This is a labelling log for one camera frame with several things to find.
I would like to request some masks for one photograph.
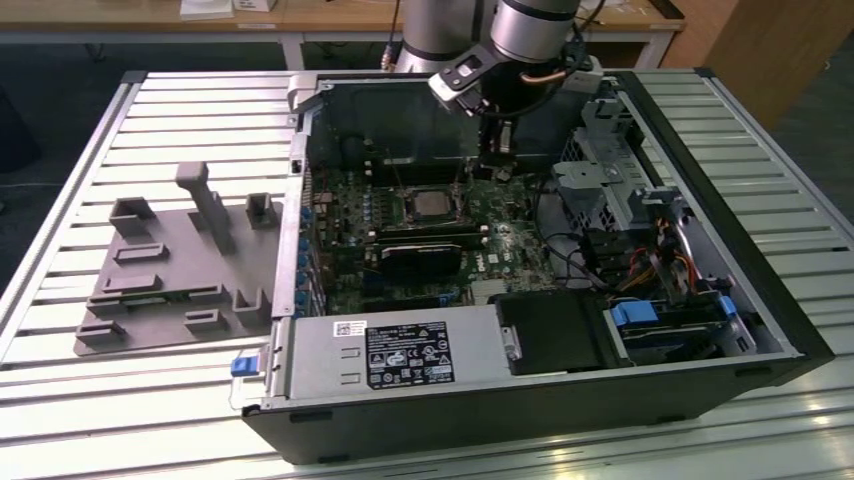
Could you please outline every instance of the power supply label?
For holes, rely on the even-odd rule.
[[[454,381],[445,322],[369,328],[365,342],[369,386],[374,390]]]

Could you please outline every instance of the metal slotted table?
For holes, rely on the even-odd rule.
[[[229,364],[265,337],[79,358],[118,197],[189,208],[177,164],[205,160],[227,203],[282,197],[290,73],[150,73],[119,87],[3,300],[0,476],[773,478],[854,467],[854,248],[851,225],[714,78],[638,72],[839,358],[700,419],[350,465],[294,467],[235,410]],[[656,150],[648,153],[669,181]]]

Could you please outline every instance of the black cable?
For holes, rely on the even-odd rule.
[[[398,13],[401,12],[401,0],[396,2],[396,16],[392,18],[392,28],[389,29],[389,43],[392,45],[396,41],[396,26],[398,25]]]
[[[484,112],[484,116],[485,117],[490,117],[490,118],[498,118],[500,120],[506,120],[506,119],[510,119],[510,118],[521,117],[522,115],[528,115],[534,110],[537,110],[540,107],[546,105],[546,102],[549,102],[549,100],[552,100],[554,98],[554,96],[558,94],[558,90],[561,90],[561,84],[560,83],[553,83],[549,86],[549,90],[540,97],[537,102],[534,102],[528,107],[525,107],[525,108],[522,108],[522,109],[520,109],[520,110],[517,110],[516,112],[512,112],[512,113],[492,112],[492,111],[488,110],[488,111]]]
[[[552,246],[552,244],[546,241],[546,238],[544,237],[544,231],[541,230],[540,227],[540,202],[544,198],[544,188],[546,187],[546,182],[549,181],[549,177],[544,175],[544,179],[540,182],[540,186],[537,188],[537,196],[534,199],[534,215],[533,215],[533,221],[534,221],[534,231],[537,232],[537,238],[540,238],[540,240],[544,242],[544,245],[546,246],[546,248],[549,249],[549,251],[552,252],[552,254],[558,257],[561,260],[564,260],[564,262],[568,263],[568,265],[572,265],[573,267],[576,267],[576,269],[582,272],[582,275],[585,275],[585,278],[588,280],[590,280],[594,284],[594,286],[609,293],[616,293],[620,292],[620,290],[617,290],[616,288],[613,288],[608,283],[605,283],[605,281],[597,276],[596,273],[593,273],[590,270],[588,270],[588,267],[585,267],[581,263],[578,263],[576,260],[573,260],[570,258],[569,255],[564,255],[557,249],[556,247]]]
[[[581,32],[585,32],[585,30],[588,30],[588,27],[590,27],[590,24],[597,21],[597,17],[600,16],[602,9],[605,8],[605,2],[606,0],[600,0],[600,5],[597,5],[597,8],[593,9],[593,12],[590,13],[590,15],[588,15],[588,18],[585,18],[582,26],[580,27]]]

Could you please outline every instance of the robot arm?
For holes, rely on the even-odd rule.
[[[430,88],[449,109],[513,119],[552,98],[586,62],[578,5],[580,0],[412,1],[396,71],[437,72]]]

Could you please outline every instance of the blue latch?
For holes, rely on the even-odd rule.
[[[231,361],[231,376],[251,377],[258,375],[258,356],[238,357]]]
[[[736,310],[736,303],[733,303],[733,299],[726,295],[721,295],[718,302],[721,303],[721,308],[724,308],[726,316],[734,317],[738,314],[738,311]]]
[[[612,309],[612,316],[618,327],[628,324],[658,322],[658,314],[653,303],[645,300],[622,302]]]

